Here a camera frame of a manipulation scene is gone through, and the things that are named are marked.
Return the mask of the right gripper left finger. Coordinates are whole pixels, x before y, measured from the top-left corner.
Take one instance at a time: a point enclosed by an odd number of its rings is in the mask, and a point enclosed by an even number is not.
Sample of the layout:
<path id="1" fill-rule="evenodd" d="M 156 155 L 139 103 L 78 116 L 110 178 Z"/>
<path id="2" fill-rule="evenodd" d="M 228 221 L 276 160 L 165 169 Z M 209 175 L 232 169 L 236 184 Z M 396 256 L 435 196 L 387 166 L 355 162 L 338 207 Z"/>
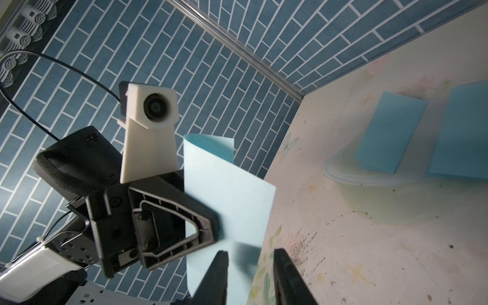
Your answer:
<path id="1" fill-rule="evenodd" d="M 172 304 L 226 305 L 228 266 L 228 253 L 218 251 L 194 296 L 177 300 Z"/>

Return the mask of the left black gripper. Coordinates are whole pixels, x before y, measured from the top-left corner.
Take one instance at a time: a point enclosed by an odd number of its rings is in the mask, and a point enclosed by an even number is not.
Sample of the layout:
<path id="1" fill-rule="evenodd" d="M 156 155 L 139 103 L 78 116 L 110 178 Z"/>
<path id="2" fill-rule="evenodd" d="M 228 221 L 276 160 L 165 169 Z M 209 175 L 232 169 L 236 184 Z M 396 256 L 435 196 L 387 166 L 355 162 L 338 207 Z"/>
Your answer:
<path id="1" fill-rule="evenodd" d="M 107 278 L 139 260 L 157 269 L 219 240 L 218 215 L 164 180 L 113 185 L 86 204 Z"/>

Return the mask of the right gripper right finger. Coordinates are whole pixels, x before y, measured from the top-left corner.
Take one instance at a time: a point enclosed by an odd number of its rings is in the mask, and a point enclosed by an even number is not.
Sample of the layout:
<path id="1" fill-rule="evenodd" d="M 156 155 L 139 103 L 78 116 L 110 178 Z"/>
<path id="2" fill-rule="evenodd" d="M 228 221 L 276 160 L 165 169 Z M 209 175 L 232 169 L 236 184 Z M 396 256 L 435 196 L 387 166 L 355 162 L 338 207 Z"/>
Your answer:
<path id="1" fill-rule="evenodd" d="M 285 249 L 274 250 L 273 274 L 276 304 L 318 304 Z"/>

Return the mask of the light blue paper front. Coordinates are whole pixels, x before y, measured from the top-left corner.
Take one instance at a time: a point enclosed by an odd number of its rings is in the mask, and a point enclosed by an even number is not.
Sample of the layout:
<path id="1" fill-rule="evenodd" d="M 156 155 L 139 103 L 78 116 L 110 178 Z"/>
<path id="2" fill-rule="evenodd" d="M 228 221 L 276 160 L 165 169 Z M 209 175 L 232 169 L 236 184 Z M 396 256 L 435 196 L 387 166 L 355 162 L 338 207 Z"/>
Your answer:
<path id="1" fill-rule="evenodd" d="M 187 195 L 217 213 L 217 243 L 187 255 L 188 290 L 194 294 L 217 252 L 229 254 L 227 303 L 246 304 L 264 241 L 276 187 L 234 164 L 233 138 L 184 137 Z"/>

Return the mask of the light blue square paper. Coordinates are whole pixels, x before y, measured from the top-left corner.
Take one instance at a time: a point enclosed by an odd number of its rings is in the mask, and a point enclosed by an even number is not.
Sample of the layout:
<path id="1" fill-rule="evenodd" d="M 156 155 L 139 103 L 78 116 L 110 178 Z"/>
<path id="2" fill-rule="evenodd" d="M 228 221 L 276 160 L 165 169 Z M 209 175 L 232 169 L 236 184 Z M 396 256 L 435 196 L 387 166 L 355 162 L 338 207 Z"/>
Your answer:
<path id="1" fill-rule="evenodd" d="M 383 92 L 355 156 L 359 168 L 394 174 L 427 104 Z"/>

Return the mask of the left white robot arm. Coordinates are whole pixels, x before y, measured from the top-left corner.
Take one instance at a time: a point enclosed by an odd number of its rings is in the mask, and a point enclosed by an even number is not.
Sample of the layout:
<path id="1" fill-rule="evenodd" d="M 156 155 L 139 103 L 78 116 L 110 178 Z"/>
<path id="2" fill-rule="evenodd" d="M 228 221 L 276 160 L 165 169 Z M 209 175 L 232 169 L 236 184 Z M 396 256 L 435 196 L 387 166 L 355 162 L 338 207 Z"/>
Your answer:
<path id="1" fill-rule="evenodd" d="M 2 299 L 29 304 L 55 296 L 58 279 L 97 263 L 108 278 L 135 263 L 154 270 L 218 240 L 217 214 L 184 192 L 173 134 L 149 138 L 136 163 L 149 165 L 142 179 L 120 183 L 122 161 L 91 126 L 39 153 L 37 173 L 68 199 L 75 217 L 1 271 Z"/>

